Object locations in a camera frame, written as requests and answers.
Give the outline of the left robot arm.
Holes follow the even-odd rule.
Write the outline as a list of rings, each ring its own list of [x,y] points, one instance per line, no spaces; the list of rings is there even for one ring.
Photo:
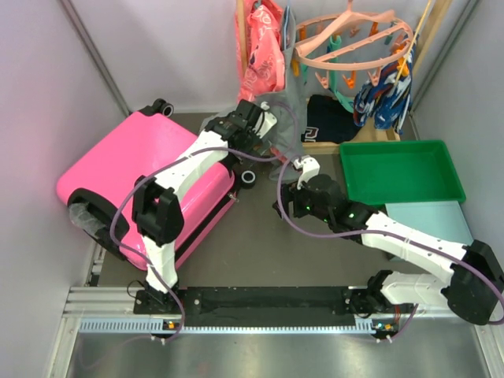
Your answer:
[[[230,149],[251,154],[261,146],[277,119],[270,105],[246,100],[225,117],[212,119],[197,139],[179,156],[181,162],[149,179],[134,194],[132,218],[142,236],[147,263],[146,292],[161,312],[178,305],[171,288],[178,277],[175,268],[176,238],[183,230],[183,197]]]

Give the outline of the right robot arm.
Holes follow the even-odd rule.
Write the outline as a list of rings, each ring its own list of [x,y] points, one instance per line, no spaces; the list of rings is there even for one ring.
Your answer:
[[[302,183],[278,183],[276,197],[275,209],[286,221],[315,217],[330,229],[329,239],[349,239],[422,269],[421,274],[381,270],[372,276],[364,298],[375,311],[402,304],[445,306],[471,324],[503,323],[491,318],[503,304],[503,270],[488,244],[450,242],[405,226],[349,200],[326,174]]]

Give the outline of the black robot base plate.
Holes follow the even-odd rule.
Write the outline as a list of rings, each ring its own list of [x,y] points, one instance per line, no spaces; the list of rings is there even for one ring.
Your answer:
[[[139,290],[133,313],[171,317],[184,311],[185,325],[196,328],[266,328],[353,325],[355,317],[397,319],[413,310],[348,287],[187,287],[175,294],[180,305],[169,294],[162,305]]]

